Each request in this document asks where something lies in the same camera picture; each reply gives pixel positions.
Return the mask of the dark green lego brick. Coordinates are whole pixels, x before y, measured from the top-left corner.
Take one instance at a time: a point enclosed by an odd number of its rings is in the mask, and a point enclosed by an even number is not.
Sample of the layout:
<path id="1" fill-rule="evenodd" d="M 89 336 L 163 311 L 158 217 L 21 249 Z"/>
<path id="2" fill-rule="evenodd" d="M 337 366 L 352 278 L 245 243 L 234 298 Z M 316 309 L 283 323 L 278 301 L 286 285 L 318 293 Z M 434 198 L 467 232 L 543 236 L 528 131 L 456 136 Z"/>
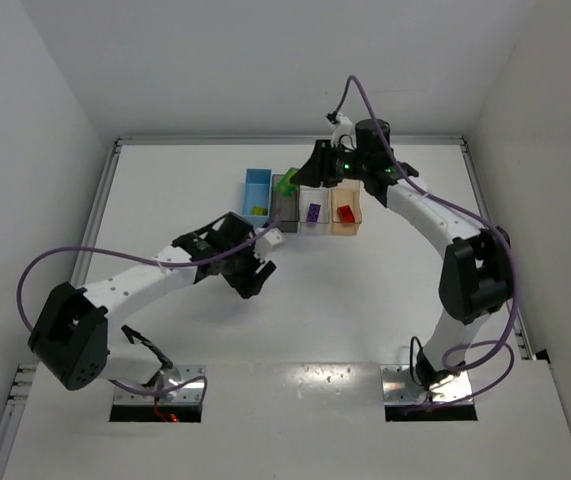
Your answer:
<path id="1" fill-rule="evenodd" d="M 292 196 L 298 188 L 298 186 L 292 182 L 292 178 L 297 173 L 298 168 L 289 168 L 286 173 L 276 182 L 275 191 L 284 197 Z"/>

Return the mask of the purple lego brick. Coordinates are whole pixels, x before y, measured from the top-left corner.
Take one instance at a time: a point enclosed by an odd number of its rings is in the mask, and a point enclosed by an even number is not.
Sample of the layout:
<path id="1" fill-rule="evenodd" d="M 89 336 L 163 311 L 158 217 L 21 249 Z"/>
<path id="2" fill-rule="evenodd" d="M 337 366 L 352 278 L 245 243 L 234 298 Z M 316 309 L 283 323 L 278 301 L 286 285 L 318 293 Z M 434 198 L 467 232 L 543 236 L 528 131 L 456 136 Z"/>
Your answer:
<path id="1" fill-rule="evenodd" d="M 317 203 L 310 203 L 307 210 L 306 222 L 317 223 L 321 212 L 321 205 Z"/>

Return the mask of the red lego brick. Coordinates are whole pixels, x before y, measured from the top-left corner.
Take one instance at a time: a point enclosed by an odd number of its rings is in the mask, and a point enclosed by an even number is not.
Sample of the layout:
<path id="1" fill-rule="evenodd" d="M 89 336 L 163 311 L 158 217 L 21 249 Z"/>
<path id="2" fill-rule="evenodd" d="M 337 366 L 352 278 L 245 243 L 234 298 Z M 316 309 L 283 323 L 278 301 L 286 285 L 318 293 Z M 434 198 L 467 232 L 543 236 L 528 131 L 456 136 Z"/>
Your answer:
<path id="1" fill-rule="evenodd" d="M 337 213 L 339 215 L 340 221 L 342 223 L 355 223 L 356 217 L 353 210 L 349 205 L 342 205 L 337 208 Z"/>

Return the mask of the lime green lego brick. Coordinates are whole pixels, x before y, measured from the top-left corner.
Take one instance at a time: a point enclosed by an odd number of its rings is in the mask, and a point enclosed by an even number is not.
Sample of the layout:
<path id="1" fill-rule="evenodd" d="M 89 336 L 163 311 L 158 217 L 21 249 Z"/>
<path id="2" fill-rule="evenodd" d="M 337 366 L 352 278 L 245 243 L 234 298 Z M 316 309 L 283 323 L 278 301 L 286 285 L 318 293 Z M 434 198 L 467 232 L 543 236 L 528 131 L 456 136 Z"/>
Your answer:
<path id="1" fill-rule="evenodd" d="M 264 207 L 254 206 L 252 208 L 251 214 L 253 216 L 267 216 L 268 215 L 268 209 L 264 208 Z"/>

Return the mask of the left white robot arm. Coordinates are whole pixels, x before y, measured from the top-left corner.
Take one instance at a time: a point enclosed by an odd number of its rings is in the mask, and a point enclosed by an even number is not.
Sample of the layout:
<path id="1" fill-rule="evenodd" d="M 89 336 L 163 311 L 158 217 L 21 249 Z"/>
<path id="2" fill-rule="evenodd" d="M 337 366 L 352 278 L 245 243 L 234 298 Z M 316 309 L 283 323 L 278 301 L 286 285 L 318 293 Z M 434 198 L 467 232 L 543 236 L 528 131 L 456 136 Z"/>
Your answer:
<path id="1" fill-rule="evenodd" d="M 178 387 L 169 379 L 172 361 L 128 320 L 209 277 L 222 276 L 243 299 L 259 294 L 276 269 L 268 256 L 283 242 L 274 223 L 256 228 L 228 212 L 152 258 L 130 256 L 134 265 L 125 271 L 80 287 L 54 287 L 28 326 L 28 347 L 70 391 L 106 379 L 135 395 L 169 393 Z"/>

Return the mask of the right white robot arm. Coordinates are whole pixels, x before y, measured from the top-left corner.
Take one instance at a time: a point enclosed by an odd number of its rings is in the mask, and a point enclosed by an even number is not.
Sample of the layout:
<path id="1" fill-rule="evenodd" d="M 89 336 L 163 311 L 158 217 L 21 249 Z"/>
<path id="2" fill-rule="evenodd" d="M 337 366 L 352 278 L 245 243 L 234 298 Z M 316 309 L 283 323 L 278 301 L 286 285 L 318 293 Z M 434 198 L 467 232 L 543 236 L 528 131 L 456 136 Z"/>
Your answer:
<path id="1" fill-rule="evenodd" d="M 442 314 L 410 368 L 413 382 L 429 389 L 465 364 L 480 328 L 511 299 L 507 253 L 499 235 L 432 199 L 419 172 L 394 161 L 387 122 L 352 123 L 340 113 L 329 115 L 328 121 L 331 138 L 315 142 L 293 184 L 335 187 L 344 180 L 362 182 L 369 195 L 408 221 L 442 259 Z"/>

